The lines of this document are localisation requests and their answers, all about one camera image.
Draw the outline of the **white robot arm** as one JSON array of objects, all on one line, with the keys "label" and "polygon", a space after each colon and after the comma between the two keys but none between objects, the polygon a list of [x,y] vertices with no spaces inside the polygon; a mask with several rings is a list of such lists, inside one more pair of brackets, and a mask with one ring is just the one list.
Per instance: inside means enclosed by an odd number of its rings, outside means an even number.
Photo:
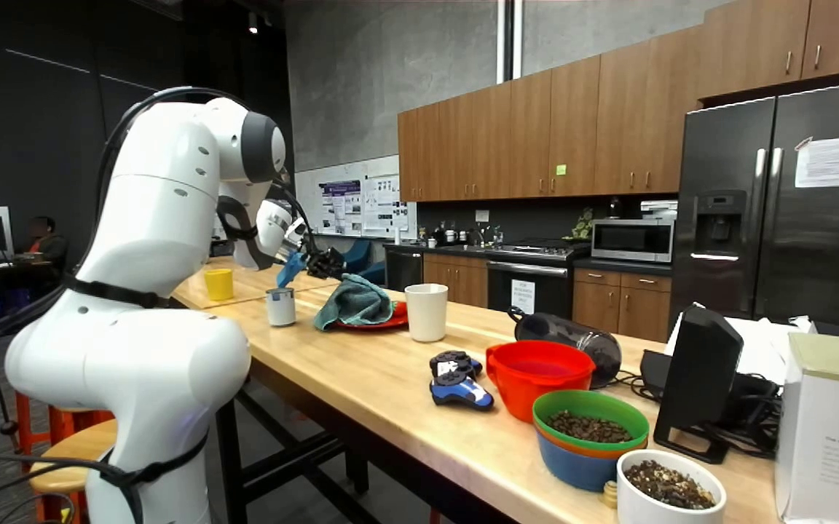
[{"label": "white robot arm", "polygon": [[88,476],[89,524],[210,524],[210,419],[248,371],[244,332],[167,298],[210,257],[219,195],[276,185],[274,119],[196,84],[156,91],[114,128],[108,192],[88,257],[5,351],[14,391],[108,410],[114,447]]}]

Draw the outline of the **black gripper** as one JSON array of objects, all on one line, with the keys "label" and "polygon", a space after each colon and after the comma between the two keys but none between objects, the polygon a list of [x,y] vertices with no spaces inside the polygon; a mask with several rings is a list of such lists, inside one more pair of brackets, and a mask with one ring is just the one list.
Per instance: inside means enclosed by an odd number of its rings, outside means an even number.
[{"label": "black gripper", "polygon": [[343,273],[343,255],[334,249],[312,244],[302,252],[302,265],[309,278],[337,279]]}]

